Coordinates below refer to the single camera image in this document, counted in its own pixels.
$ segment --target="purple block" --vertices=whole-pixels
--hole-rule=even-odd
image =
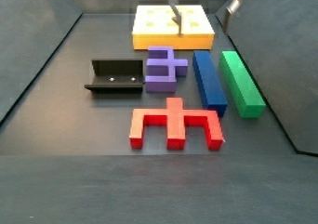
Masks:
[[[171,46],[150,46],[147,59],[146,90],[175,92],[175,76],[186,76],[187,60],[174,58]]]

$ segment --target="blue block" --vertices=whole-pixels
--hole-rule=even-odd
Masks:
[[[223,117],[227,108],[227,100],[209,51],[194,51],[193,66],[203,108],[207,110],[215,110],[218,116]]]

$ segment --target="green rectangular bar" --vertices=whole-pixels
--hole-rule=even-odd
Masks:
[[[221,69],[242,118],[258,118],[266,103],[235,51],[222,51]]]

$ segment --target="red block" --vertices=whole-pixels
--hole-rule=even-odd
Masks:
[[[221,121],[215,111],[185,110],[182,98],[167,98],[166,109],[134,109],[130,140],[134,149],[143,148],[146,125],[167,126],[167,149],[182,150],[186,126],[203,126],[209,150],[219,150],[223,143]]]

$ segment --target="yellow square base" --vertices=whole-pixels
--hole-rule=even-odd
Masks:
[[[173,21],[170,6],[138,6],[134,28],[134,49],[173,46],[174,49],[211,49],[214,30],[202,6],[177,6],[183,17],[182,35]]]

